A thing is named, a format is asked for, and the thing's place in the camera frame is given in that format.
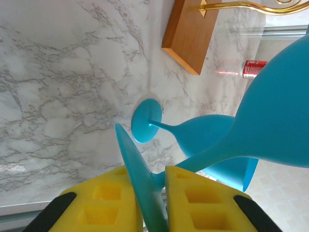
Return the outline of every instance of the red soda can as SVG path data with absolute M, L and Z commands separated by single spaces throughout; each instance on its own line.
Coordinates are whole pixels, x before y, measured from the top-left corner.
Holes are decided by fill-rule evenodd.
M 266 64 L 267 61 L 247 60 L 241 67 L 241 76 L 245 79 L 254 79 Z

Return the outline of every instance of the gold metal handle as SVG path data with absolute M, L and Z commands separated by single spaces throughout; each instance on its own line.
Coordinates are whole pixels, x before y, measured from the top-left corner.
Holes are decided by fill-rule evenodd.
M 281 1 L 276 0 L 278 4 L 285 5 L 293 2 L 294 0 Z M 212 3 L 205 4 L 205 1 L 202 1 L 202 4 L 199 8 L 203 16 L 207 10 L 218 10 L 218 9 L 228 9 L 228 8 L 249 8 L 267 15 L 290 15 L 305 9 L 309 8 L 309 1 L 302 3 L 302 0 L 298 0 L 294 5 L 284 8 L 272 8 L 257 4 L 252 1 L 232 1 L 232 2 L 223 2 L 223 3 Z

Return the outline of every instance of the yellow foam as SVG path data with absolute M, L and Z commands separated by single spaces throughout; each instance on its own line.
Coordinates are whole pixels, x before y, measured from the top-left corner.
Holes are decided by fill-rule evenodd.
M 76 198 L 50 232 L 141 232 L 142 219 L 125 166 L 65 190 Z
M 166 167 L 170 232 L 256 232 L 234 201 L 250 196 L 175 166 Z

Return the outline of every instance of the wooden board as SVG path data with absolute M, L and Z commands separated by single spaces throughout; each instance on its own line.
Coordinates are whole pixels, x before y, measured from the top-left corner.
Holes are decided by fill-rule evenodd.
M 222 0 L 208 0 L 220 3 Z M 175 0 L 162 48 L 193 75 L 200 75 L 219 10 L 206 11 L 201 0 Z

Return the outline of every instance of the gray marble veining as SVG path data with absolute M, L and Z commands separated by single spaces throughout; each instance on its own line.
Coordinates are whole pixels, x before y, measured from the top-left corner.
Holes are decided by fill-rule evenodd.
M 265 17 L 219 12 L 201 76 L 161 50 L 172 0 L 4 0 L 0 3 L 1 205 L 53 199 L 64 189 L 121 165 L 113 131 L 130 131 L 137 104 L 157 98 L 163 121 L 234 115 Z M 152 171 L 184 159 L 159 131 L 138 145 Z

